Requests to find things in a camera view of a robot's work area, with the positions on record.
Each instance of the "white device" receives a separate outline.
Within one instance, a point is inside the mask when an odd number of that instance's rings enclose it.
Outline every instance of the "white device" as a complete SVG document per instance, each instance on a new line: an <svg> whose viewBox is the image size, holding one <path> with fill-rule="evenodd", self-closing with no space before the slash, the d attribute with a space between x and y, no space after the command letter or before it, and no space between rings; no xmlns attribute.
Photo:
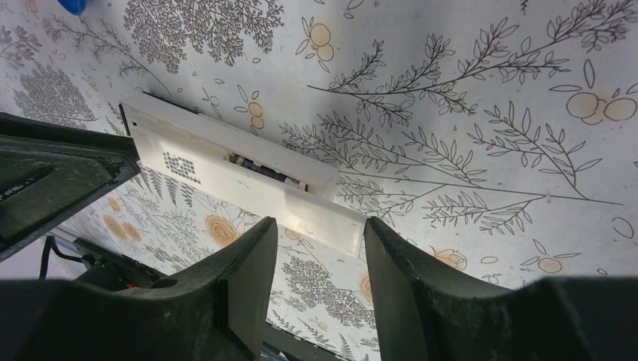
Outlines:
<svg viewBox="0 0 638 361"><path fill-rule="evenodd" d="M332 202L331 165L153 96L120 103L148 168L358 256L366 217Z"/></svg>

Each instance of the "floral tablecloth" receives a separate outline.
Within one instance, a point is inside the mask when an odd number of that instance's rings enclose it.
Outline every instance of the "floral tablecloth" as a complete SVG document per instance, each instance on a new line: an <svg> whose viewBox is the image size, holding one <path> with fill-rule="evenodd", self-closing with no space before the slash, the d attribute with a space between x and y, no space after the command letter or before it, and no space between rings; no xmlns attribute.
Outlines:
<svg viewBox="0 0 638 361"><path fill-rule="evenodd" d="M149 91L340 168L336 202L492 284L638 273L633 0L0 2L3 111L123 135ZM262 215L148 168L66 223L173 273ZM280 229L269 321L378 360L365 251Z"/></svg>

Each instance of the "dot pattern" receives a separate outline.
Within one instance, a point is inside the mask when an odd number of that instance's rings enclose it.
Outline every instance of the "dot pattern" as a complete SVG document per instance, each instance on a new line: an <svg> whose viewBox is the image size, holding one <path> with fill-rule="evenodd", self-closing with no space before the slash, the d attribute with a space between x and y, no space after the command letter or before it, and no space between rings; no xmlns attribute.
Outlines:
<svg viewBox="0 0 638 361"><path fill-rule="evenodd" d="M180 177L184 177L189 181L202 184L202 182L195 176L196 174L193 162L180 156L173 156L169 152L163 152L162 155L164 156L164 165L166 165L166 168L170 169L171 172L179 175Z"/></svg>

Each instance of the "wire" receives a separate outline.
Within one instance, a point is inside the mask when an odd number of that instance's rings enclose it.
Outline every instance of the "wire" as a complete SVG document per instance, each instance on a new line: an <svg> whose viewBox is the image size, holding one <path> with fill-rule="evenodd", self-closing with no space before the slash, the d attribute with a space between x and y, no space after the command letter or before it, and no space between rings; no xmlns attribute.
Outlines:
<svg viewBox="0 0 638 361"><path fill-rule="evenodd" d="M51 254L51 250L53 250L53 252L62 259L82 263L81 258L69 256L60 252L58 244L56 243L56 236L48 235L47 238L44 240L42 260L40 261L40 277L38 278L40 280L44 280L45 278L47 278L47 273L49 271L49 255Z"/></svg>

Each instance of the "blue plastic cap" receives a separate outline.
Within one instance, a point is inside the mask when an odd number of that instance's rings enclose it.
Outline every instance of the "blue plastic cap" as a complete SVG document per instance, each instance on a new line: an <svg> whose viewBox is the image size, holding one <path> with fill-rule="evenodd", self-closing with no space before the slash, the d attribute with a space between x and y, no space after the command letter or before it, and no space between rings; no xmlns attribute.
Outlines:
<svg viewBox="0 0 638 361"><path fill-rule="evenodd" d="M87 8L87 0L58 0L58 2L71 14L80 15Z"/></svg>

